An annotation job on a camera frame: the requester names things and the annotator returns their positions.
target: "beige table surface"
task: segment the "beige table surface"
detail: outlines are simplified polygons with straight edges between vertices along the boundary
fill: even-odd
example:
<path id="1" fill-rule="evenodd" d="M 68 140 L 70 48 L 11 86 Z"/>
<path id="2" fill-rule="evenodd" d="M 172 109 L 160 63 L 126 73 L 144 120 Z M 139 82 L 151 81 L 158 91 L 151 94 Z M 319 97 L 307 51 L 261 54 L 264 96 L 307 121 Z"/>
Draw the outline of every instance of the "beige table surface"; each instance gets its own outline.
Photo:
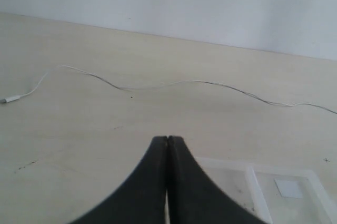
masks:
<path id="1" fill-rule="evenodd" d="M 1 97 L 60 64 L 119 85 L 200 79 L 337 110 L 337 62 L 0 14 Z M 198 157 L 312 169 L 337 199 L 335 114 L 194 83 L 126 92 L 60 69 L 0 106 L 0 223 L 73 220 L 123 182 L 153 136 L 168 134 Z"/>

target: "thin wire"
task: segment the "thin wire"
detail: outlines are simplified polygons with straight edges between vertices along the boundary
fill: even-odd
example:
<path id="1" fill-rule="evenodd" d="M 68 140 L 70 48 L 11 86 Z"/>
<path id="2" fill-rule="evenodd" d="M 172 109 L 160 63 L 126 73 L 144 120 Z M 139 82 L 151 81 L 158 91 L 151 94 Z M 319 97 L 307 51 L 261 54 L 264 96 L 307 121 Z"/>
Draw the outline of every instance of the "thin wire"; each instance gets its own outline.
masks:
<path id="1" fill-rule="evenodd" d="M 182 84 L 182 83 L 188 83 L 188 82 L 190 82 L 190 83 L 191 82 L 192 83 L 206 83 L 206 84 L 218 85 L 218 86 L 221 86 L 221 87 L 225 87 L 225 88 L 228 88 L 228 89 L 231 89 L 231 90 L 238 91 L 238 92 L 240 92 L 240 93 L 242 93 L 244 95 L 250 96 L 251 98 L 260 100 L 261 102 L 264 102 L 264 103 L 269 104 L 269 105 L 275 105 L 275 106 L 281 106 L 281 107 L 295 107 L 295 106 L 299 106 L 299 105 L 309 105 L 309 106 L 313 106 L 313 107 L 320 108 L 320 109 L 326 110 L 328 112 L 332 112 L 334 114 L 337 114 L 336 111 L 333 111 L 333 110 L 331 110 L 329 108 L 326 108 L 324 106 L 321 106 L 321 105 L 316 105 L 316 104 L 312 104 L 312 103 L 285 104 L 285 103 L 279 103 L 279 102 L 271 102 L 271 101 L 262 99 L 262 98 L 256 96 L 255 94 L 242 91 L 242 90 L 237 89 L 235 87 L 232 87 L 230 85 L 226 85 L 226 84 L 222 84 L 222 83 L 216 83 L 216 82 L 202 81 L 202 80 L 182 80 L 182 81 L 173 82 L 173 83 L 169 83 L 169 84 L 163 84 L 163 85 L 158 85 L 158 86 L 150 86 L 150 87 L 123 87 L 123 86 L 117 86 L 115 84 L 112 84 L 110 81 L 108 81 L 107 79 L 105 79 L 105 78 L 103 78 L 101 76 L 98 76 L 96 74 L 93 74 L 93 73 L 90 73 L 90 72 L 87 72 L 87 71 L 84 71 L 84 70 L 80 70 L 80 69 L 78 69 L 76 67 L 71 67 L 71 66 L 68 66 L 68 65 L 59 65 L 59 66 L 57 66 L 56 68 L 54 68 L 52 70 L 47 70 L 46 73 L 39 80 L 38 84 L 31 91 L 29 91 L 26 94 L 21 95 L 20 97 L 23 98 L 25 96 L 28 96 L 28 95 L 32 94 L 34 91 L 36 91 L 36 89 L 40 86 L 40 84 L 44 80 L 44 78 L 48 74 L 50 74 L 52 71 L 56 70 L 59 67 L 65 67 L 65 68 L 68 68 L 68 69 L 72 69 L 72 70 L 76 70 L 76 71 L 82 72 L 82 73 L 84 73 L 86 75 L 93 76 L 95 78 L 98 78 L 98 79 L 102 80 L 103 82 L 109 84 L 110 86 L 112 86 L 112 87 L 114 87 L 114 88 L 116 88 L 118 90 L 124 90 L 124 91 L 153 90 L 153 89 L 160 89 L 160 88 L 169 87 L 169 86 L 172 86 L 172 85 L 177 85 L 177 84 Z"/>

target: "white cable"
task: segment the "white cable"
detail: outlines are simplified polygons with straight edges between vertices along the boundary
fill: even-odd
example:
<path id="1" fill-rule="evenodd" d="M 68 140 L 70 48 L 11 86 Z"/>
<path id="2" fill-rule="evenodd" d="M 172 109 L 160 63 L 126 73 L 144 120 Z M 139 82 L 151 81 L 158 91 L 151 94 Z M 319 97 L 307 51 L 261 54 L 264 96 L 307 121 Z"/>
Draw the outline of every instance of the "white cable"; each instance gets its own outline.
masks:
<path id="1" fill-rule="evenodd" d="M 76 70 L 76 71 L 79 71 L 79 72 L 82 72 L 86 75 L 90 75 L 90 76 L 93 76 L 95 78 L 98 78 L 100 80 L 102 80 L 103 82 L 111 85 L 112 87 L 116 88 L 116 89 L 119 89 L 119 90 L 129 90 L 129 91 L 132 91 L 132 90 L 151 90 L 151 89 L 159 89 L 159 88 L 164 88 L 164 87 L 168 87 L 168 86 L 172 86 L 172 85 L 176 85 L 176 84 L 181 84 L 181 83 L 187 83 L 187 82 L 193 82 L 193 83 L 206 83 L 206 84 L 212 84 L 212 85 L 218 85 L 218 86 L 221 86 L 221 87 L 225 87 L 225 88 L 229 88 L 229 89 L 232 89 L 232 90 L 235 90 L 235 91 L 238 91 L 238 92 L 241 92 L 242 94 L 245 94 L 247 96 L 250 96 L 254 99 L 257 99 L 257 100 L 260 100 L 261 102 L 264 102 L 266 104 L 270 104 L 270 105 L 275 105 L 275 106 L 282 106 L 282 107 L 295 107 L 295 106 L 298 106 L 298 105 L 309 105 L 309 106 L 314 106 L 314 107 L 317 107 L 317 108 L 320 108 L 320 109 L 323 109 L 323 110 L 326 110 L 328 112 L 332 112 L 334 114 L 337 114 L 336 111 L 333 111 L 329 108 L 326 108 L 324 106 L 320 106 L 320 105 L 316 105 L 316 104 L 312 104 L 312 103 L 296 103 L 296 104 L 285 104 L 285 103 L 279 103 L 279 102 L 271 102 L 271 101 L 267 101 L 265 99 L 262 99 L 258 96 L 256 96 L 255 94 L 252 94 L 252 93 L 249 93 L 249 92 L 245 92 L 245 91 L 242 91 L 240 89 L 237 89 L 235 87 L 232 87 L 232 86 L 229 86 L 229 85 L 226 85 L 226 84 L 222 84 L 222 83 L 216 83 L 216 82 L 209 82 L 209 81 L 202 81 L 202 80 L 182 80 L 182 81 L 178 81 L 178 82 L 173 82 L 173 83 L 169 83 L 169 84 L 163 84 L 163 85 L 158 85 L 158 86 L 150 86 L 150 87 L 123 87 L 123 86 L 117 86 L 115 84 L 112 84 L 111 82 L 109 82 L 108 80 L 96 75 L 96 74 L 93 74 L 93 73 L 89 73 L 87 71 L 84 71 L 84 70 L 80 70 L 76 67 L 71 67 L 71 66 L 68 66 L 68 65 L 59 65 L 57 66 L 56 68 L 52 69 L 52 70 L 47 70 L 46 73 L 41 77 L 41 79 L 39 80 L 39 82 L 37 83 L 37 85 L 31 90 L 29 91 L 28 93 L 26 94 L 23 94 L 23 95 L 15 95 L 15 96 L 11 96 L 9 98 L 5 98 L 5 99 L 2 99 L 0 100 L 0 103 L 9 103 L 9 102 L 12 102 L 12 101 L 15 101 L 15 100 L 18 100 L 20 98 L 23 98 L 25 96 L 28 96 L 30 94 L 32 94 L 34 91 L 36 91 L 36 89 L 40 86 L 41 82 L 43 81 L 43 79 L 49 74 L 51 73 L 51 71 L 53 70 L 56 70 L 58 67 L 66 67 L 68 69 L 72 69 L 72 70 Z"/>

